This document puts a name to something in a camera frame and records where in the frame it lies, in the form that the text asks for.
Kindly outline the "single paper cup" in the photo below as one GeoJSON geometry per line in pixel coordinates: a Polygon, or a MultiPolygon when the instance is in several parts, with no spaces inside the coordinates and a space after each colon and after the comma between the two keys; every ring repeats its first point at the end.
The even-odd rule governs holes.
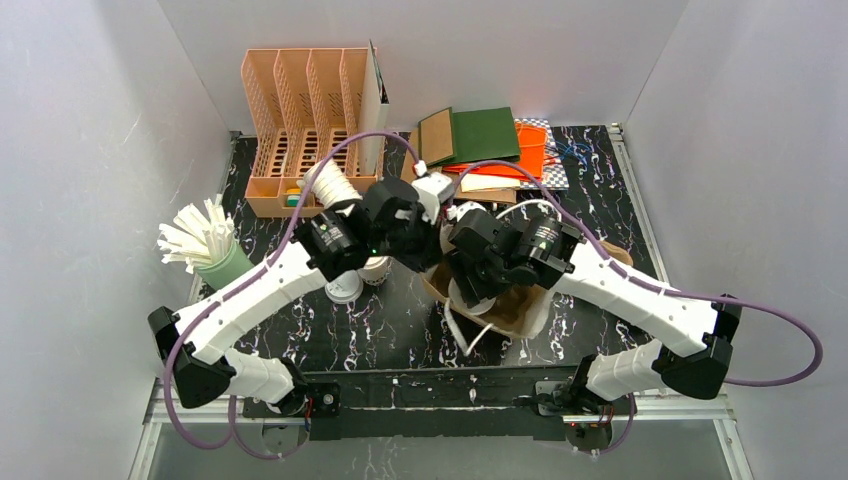
{"type": "Polygon", "coordinates": [[[392,259],[387,256],[371,257],[357,270],[357,274],[365,284],[377,286],[387,278],[391,263],[392,259]]]}

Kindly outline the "tan paper bag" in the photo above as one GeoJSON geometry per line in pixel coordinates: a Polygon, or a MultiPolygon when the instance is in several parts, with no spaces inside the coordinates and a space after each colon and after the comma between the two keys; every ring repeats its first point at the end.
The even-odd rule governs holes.
{"type": "Polygon", "coordinates": [[[540,280],[532,286],[514,285],[496,298],[474,307],[467,306],[453,280],[447,253],[453,249],[448,235],[456,225],[447,222],[439,233],[443,257],[440,263],[420,275],[425,289],[444,304],[444,318],[455,335],[457,344],[465,351],[473,349],[479,340],[466,340],[453,319],[455,313],[502,335],[513,338],[533,338],[547,321],[550,302],[544,296],[566,273],[573,271],[570,262],[579,234],[566,225],[559,213],[537,212],[524,221],[512,222],[506,216],[516,210],[516,205],[500,214],[487,210],[502,223],[521,233],[515,254],[527,259],[540,273],[540,280]]]}

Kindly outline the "stack of paper cups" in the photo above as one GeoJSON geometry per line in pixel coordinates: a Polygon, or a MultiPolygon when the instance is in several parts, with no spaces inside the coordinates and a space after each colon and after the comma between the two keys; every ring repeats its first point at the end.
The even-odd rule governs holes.
{"type": "Polygon", "coordinates": [[[319,170],[318,165],[312,166],[304,176],[296,181],[300,189],[299,201],[303,200],[301,208],[324,209],[327,207],[344,207],[351,202],[359,202],[362,195],[348,180],[335,161],[329,161],[319,170]]]}

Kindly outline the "cardboard two-cup carrier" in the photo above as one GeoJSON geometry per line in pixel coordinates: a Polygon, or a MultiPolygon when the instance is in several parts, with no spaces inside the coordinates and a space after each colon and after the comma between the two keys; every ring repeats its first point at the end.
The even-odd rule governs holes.
{"type": "Polygon", "coordinates": [[[630,267],[634,266],[634,260],[628,250],[605,240],[602,240],[600,244],[609,256],[609,260],[606,261],[607,264],[619,263],[630,267]]]}

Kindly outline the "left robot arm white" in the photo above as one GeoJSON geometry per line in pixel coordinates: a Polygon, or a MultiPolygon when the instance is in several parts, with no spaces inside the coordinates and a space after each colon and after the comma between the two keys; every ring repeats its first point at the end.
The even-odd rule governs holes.
{"type": "Polygon", "coordinates": [[[291,361],[245,354],[235,342],[372,258],[389,257],[418,272],[439,262],[440,216],[455,190],[450,178],[431,173],[407,183],[388,177],[359,194],[345,177],[313,174],[305,186],[323,209],[288,232],[270,257],[205,300],[149,314],[165,391],[182,407],[222,395],[300,405],[307,384],[291,361]]]}

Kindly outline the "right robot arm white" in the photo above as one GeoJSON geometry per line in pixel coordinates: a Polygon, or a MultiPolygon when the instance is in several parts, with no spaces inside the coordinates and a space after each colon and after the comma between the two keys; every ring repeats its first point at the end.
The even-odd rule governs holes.
{"type": "Polygon", "coordinates": [[[540,287],[545,297],[525,313],[546,316],[553,295],[561,293],[652,336],[633,350],[585,357],[570,385],[554,395],[562,406],[601,406],[661,388],[700,400],[718,395],[740,308],[680,298],[670,285],[602,255],[578,229],[555,217],[536,215],[516,228],[482,208],[462,207],[448,218],[446,258],[465,305],[491,302],[515,286],[540,287]]]}

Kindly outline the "brown kraft paper bag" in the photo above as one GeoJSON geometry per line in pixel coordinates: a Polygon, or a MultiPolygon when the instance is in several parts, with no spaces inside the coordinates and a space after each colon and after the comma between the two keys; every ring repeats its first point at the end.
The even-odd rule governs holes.
{"type": "MultiPolygon", "coordinates": [[[[415,179],[413,172],[413,158],[410,153],[406,153],[404,156],[404,162],[401,167],[399,177],[407,183],[411,183],[415,179]]],[[[457,200],[504,203],[507,205],[515,204],[517,202],[516,197],[516,191],[512,189],[477,190],[470,192],[462,192],[459,190],[456,195],[457,200]]]]}

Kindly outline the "white paper bag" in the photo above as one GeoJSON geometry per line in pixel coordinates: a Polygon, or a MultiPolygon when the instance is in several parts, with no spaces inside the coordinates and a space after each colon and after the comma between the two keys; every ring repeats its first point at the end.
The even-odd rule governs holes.
{"type": "Polygon", "coordinates": [[[522,181],[517,178],[469,173],[460,181],[462,192],[516,189],[522,181]]]}

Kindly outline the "loose white lid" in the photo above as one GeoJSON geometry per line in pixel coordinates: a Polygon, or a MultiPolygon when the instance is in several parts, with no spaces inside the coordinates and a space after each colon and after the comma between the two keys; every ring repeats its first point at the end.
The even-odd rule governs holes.
{"type": "Polygon", "coordinates": [[[324,286],[330,301],[344,305],[355,302],[363,291],[363,281],[356,270],[344,272],[324,286]]]}

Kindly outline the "dark green paper bag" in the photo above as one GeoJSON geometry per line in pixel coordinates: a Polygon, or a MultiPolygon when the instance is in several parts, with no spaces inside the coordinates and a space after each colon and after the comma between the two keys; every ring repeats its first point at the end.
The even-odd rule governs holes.
{"type": "Polygon", "coordinates": [[[520,156],[510,107],[461,112],[443,109],[419,122],[418,140],[419,157],[428,166],[515,162],[520,156]]]}

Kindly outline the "green yellow small item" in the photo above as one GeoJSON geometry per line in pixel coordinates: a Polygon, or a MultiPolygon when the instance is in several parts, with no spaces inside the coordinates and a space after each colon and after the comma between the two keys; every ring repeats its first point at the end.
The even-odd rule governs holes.
{"type": "Polygon", "coordinates": [[[285,191],[284,200],[285,206],[294,208],[301,203],[303,191],[300,187],[289,188],[285,191]]]}

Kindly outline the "orange paper bag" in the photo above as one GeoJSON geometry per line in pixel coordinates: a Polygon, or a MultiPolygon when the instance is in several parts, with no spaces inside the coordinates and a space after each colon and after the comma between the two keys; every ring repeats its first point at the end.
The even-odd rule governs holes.
{"type": "MultiPolygon", "coordinates": [[[[520,148],[520,156],[516,164],[533,178],[542,180],[548,145],[547,128],[527,122],[517,122],[516,134],[520,148]]],[[[502,165],[479,167],[472,171],[472,174],[526,180],[523,174],[502,165]]]]}

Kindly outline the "white folder in organizer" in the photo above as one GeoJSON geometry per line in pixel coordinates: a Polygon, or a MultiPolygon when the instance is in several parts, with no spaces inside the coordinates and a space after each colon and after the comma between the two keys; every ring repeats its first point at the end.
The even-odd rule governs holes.
{"type": "MultiPolygon", "coordinates": [[[[369,41],[366,68],[363,80],[359,130],[361,132],[383,131],[386,127],[390,102],[386,92],[377,50],[369,41]]],[[[359,172],[363,176],[376,176],[380,167],[385,138],[370,136],[358,141],[359,172]]]]}

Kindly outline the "pink desk file organizer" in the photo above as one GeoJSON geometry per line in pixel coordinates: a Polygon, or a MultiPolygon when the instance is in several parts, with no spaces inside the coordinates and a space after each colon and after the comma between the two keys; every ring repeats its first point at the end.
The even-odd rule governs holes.
{"type": "Polygon", "coordinates": [[[366,47],[250,49],[241,66],[257,149],[245,199],[285,218],[284,195],[331,149],[360,133],[366,47]]]}

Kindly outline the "green cup holder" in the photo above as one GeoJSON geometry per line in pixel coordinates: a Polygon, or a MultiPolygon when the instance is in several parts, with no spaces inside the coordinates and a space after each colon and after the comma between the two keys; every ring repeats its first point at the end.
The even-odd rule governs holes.
{"type": "Polygon", "coordinates": [[[195,267],[194,271],[209,287],[220,290],[238,280],[253,267],[254,264],[239,242],[234,241],[228,253],[220,261],[210,266],[195,267]]]}

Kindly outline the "white wrapped straws bundle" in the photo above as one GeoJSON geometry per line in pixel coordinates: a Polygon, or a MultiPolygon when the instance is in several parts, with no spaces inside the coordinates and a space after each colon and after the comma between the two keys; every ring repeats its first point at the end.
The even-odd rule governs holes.
{"type": "Polygon", "coordinates": [[[202,202],[202,208],[189,204],[180,209],[171,223],[158,225],[156,246],[161,262],[183,263],[187,273],[196,267],[208,268],[224,260],[236,245],[235,225],[217,194],[202,202]]]}

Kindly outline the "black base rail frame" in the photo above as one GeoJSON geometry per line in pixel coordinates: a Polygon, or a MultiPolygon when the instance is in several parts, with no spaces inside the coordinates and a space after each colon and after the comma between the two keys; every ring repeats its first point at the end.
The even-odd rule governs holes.
{"type": "Polygon", "coordinates": [[[605,418],[529,404],[567,366],[314,372],[311,419],[238,405],[242,445],[200,450],[151,398],[134,479],[749,479],[726,396],[660,390],[605,418]]]}

